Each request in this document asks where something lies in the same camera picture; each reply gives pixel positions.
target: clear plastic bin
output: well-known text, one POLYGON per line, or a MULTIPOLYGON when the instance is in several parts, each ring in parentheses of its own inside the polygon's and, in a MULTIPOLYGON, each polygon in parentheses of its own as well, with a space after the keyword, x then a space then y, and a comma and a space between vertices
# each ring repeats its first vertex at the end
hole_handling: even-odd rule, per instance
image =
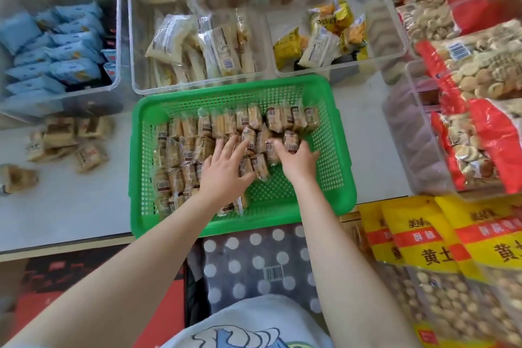
POLYGON ((266 54, 268 52, 265 50, 265 38, 268 36, 266 18, 263 14, 256 14, 253 11, 247 10, 248 20, 254 37, 252 48, 255 48, 254 56, 256 59, 257 72, 187 84, 157 87, 157 81, 154 77, 153 60, 145 57, 147 47, 154 35, 154 7, 166 9, 166 12, 192 14, 187 7, 187 0, 128 0, 132 87, 137 94, 150 95, 192 88, 244 83, 261 80, 263 78, 267 70, 266 54))
MULTIPOLYGON (((308 7, 327 3, 331 0, 308 0, 308 7)), ((408 43, 403 33, 393 2, 391 0, 347 0, 354 17, 366 14, 366 31, 368 34, 368 54, 366 60, 337 63, 335 65, 298 71, 277 70, 279 76, 295 76, 300 74, 318 73, 329 77, 331 83, 343 80, 348 76, 366 73, 366 77, 379 71, 390 60, 406 54, 408 43)), ((267 14, 271 41, 274 44, 279 38, 296 26, 301 30, 310 31, 306 8, 293 8, 267 14)))
POLYGON ((55 5, 74 5, 92 1, 97 1, 104 9, 105 16, 108 17, 108 26, 116 29, 116 77, 113 83, 104 87, 49 96, 37 101, 6 101, 9 93, 5 89, 8 79, 4 74, 4 69, 13 64, 12 56, 3 47, 0 47, 0 67, 2 68, 0 83, 3 83, 0 91, 0 112, 29 120, 49 114, 73 117, 102 116, 119 113, 126 107, 130 109, 130 106, 138 100, 129 85, 128 40, 122 41, 122 35, 124 39, 126 38, 122 33, 126 31, 126 24, 122 26, 122 0, 18 0, 17 3, 13 3, 16 7, 9 13, 15 13, 17 9, 21 8, 30 14, 35 14, 55 5))
POLYGON ((437 88, 420 59, 407 63, 403 76, 390 89, 383 111, 408 183, 415 194, 445 195, 456 193, 472 201, 505 194, 504 187, 457 191, 446 165, 445 151, 431 127, 429 106, 423 105, 421 93, 437 88))

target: forearm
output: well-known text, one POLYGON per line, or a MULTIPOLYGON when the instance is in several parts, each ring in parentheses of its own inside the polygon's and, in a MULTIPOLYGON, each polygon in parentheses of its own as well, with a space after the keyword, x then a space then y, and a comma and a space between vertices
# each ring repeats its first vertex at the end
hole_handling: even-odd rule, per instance
POLYGON ((74 285, 6 347, 130 347, 216 213, 198 195, 74 285))
POLYGON ((315 181, 296 187, 321 307, 336 347, 418 346, 405 317, 315 181))

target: basket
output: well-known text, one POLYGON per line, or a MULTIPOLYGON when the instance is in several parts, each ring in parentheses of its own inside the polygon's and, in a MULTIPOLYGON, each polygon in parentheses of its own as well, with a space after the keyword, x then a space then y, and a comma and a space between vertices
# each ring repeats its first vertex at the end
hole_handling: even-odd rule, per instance
MULTIPOLYGON (((349 212, 356 204, 356 187, 341 117, 328 81, 318 75, 308 75, 143 98, 134 109, 130 138, 129 196, 133 234, 140 237, 159 223, 150 178, 156 145, 154 126, 168 121, 169 116, 184 110, 195 111, 199 107, 236 107, 237 104, 257 102, 265 111, 269 104, 283 100, 295 102, 301 97, 304 105, 317 105, 321 118, 319 129, 305 137, 312 151, 321 150, 317 182, 337 215, 349 212)), ((270 172, 268 182, 255 181, 248 188, 250 206, 243 216, 236 213, 216 216, 201 236, 299 222, 296 194, 281 165, 271 167, 270 172)))

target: blue wrapper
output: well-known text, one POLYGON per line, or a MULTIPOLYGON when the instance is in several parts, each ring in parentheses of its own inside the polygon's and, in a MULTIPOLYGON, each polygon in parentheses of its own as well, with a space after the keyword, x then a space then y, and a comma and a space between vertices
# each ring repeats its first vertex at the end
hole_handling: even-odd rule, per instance
POLYGON ((83 18, 85 14, 92 14, 97 18, 103 16, 103 11, 96 2, 89 4, 76 4, 75 6, 56 6, 56 11, 64 21, 75 21, 83 18))
POLYGON ((49 76, 45 74, 43 76, 35 77, 31 80, 19 81, 17 83, 12 83, 6 86, 6 89, 13 94, 22 94, 28 91, 34 91, 36 89, 44 89, 53 94, 64 94, 65 86, 56 81, 55 79, 51 79, 49 76))
POLYGON ((54 42, 59 46, 65 46, 66 44, 76 43, 78 41, 83 41, 87 44, 93 51, 99 52, 103 47, 103 41, 101 41, 100 36, 96 32, 80 32, 80 33, 71 33, 71 34, 56 34, 51 35, 54 42))
POLYGON ((112 48, 104 48, 101 53, 109 62, 116 63, 116 50, 112 48))
POLYGON ((23 45, 22 48, 20 48, 20 52, 27 52, 31 50, 36 50, 40 47, 54 47, 56 46, 55 42, 51 38, 51 34, 49 32, 45 32, 42 34, 42 36, 38 36, 35 39, 31 40, 27 44, 23 45))
POLYGON ((62 23, 61 18, 52 8, 48 8, 47 10, 41 11, 35 15, 35 21, 36 24, 43 30, 53 29, 62 23))
POLYGON ((105 60, 97 52, 91 50, 83 41, 66 44, 56 48, 45 48, 46 55, 53 61, 69 61, 70 59, 88 58, 95 63, 103 63, 105 60))
POLYGON ((11 55, 35 37, 42 34, 33 17, 27 11, 15 14, 0 23, 0 42, 11 55))
POLYGON ((35 117, 44 117, 64 111, 62 102, 59 100, 40 102, 50 96, 55 96, 55 94, 44 89, 35 89, 34 91, 8 96, 3 100, 2 108, 35 117))
POLYGON ((7 69, 5 74, 11 76, 13 79, 26 81, 41 76, 42 74, 49 73, 51 65, 51 62, 40 62, 32 65, 17 66, 16 68, 7 69))
POLYGON ((51 59, 47 56, 43 47, 36 50, 27 51, 23 54, 18 54, 13 62, 14 66, 30 65, 31 63, 49 62, 51 59))
POLYGON ((87 58, 55 62, 51 65, 49 71, 54 77, 67 85, 101 78, 98 65, 87 58))
POLYGON ((112 62, 106 62, 103 64, 103 68, 111 78, 111 81, 114 83, 114 80, 116 80, 116 64, 112 62))
POLYGON ((101 24, 100 20, 89 13, 86 13, 84 17, 78 20, 58 25, 54 31, 62 34, 88 31, 96 32, 99 35, 105 34, 105 29, 103 29, 103 25, 101 24))

